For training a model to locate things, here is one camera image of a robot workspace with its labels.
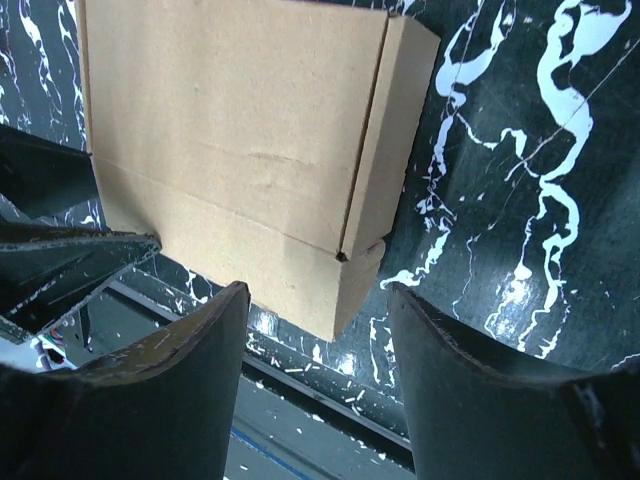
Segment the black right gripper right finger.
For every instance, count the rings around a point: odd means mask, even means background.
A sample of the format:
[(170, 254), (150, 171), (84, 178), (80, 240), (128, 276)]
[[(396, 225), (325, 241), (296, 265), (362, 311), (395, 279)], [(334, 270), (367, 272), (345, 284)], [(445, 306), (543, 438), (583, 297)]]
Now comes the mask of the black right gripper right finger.
[(401, 283), (388, 302), (420, 479), (635, 479), (639, 368), (589, 373), (515, 350)]

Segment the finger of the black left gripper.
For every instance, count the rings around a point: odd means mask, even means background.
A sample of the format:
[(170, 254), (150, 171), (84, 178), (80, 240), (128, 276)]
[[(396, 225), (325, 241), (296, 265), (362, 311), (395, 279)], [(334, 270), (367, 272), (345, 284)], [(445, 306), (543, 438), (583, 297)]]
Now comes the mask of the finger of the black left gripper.
[(159, 253), (150, 234), (1, 224), (1, 333), (39, 335)]
[(94, 199), (91, 155), (3, 125), (1, 194), (30, 218)]

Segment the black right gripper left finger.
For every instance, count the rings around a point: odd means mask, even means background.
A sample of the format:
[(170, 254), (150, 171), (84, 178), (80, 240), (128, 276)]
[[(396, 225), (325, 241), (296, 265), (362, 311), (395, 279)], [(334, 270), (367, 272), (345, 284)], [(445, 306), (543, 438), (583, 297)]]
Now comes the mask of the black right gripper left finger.
[(5, 479), (220, 479), (241, 373), (248, 286), (84, 366), (1, 368)]

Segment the brown cardboard box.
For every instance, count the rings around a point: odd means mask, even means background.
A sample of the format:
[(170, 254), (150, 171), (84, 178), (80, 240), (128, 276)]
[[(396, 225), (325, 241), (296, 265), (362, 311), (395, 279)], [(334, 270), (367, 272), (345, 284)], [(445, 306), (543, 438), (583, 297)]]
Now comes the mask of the brown cardboard box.
[(312, 1), (80, 1), (107, 224), (333, 341), (372, 287), (440, 40)]

